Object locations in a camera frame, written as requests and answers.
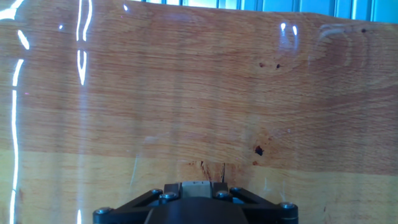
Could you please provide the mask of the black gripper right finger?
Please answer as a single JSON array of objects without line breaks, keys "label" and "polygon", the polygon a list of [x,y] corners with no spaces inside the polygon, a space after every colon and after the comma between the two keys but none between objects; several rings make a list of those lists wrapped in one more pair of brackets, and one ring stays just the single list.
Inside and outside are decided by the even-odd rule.
[{"label": "black gripper right finger", "polygon": [[296,204],[272,203],[242,187],[229,188],[226,182],[212,183],[212,198],[240,208],[248,223],[299,223],[299,208]]}]

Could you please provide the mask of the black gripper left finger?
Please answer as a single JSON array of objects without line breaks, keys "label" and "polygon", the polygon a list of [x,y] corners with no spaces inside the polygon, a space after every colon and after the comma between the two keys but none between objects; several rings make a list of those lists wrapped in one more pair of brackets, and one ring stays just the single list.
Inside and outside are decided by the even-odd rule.
[{"label": "black gripper left finger", "polygon": [[118,207],[101,207],[93,212],[93,224],[144,223],[155,207],[181,199],[181,183],[165,184],[164,189],[151,189]]}]

